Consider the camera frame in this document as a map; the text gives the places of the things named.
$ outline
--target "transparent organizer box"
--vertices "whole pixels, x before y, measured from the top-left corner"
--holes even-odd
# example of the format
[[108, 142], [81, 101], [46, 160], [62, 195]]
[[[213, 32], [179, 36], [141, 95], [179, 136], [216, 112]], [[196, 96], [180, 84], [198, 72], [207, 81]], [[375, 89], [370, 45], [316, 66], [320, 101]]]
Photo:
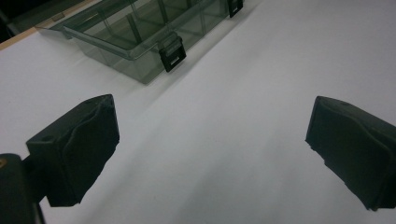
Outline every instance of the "transparent organizer box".
[[84, 6], [37, 28], [74, 37], [87, 56], [149, 84], [161, 71], [177, 66], [187, 49], [232, 17], [243, 1], [104, 0]]

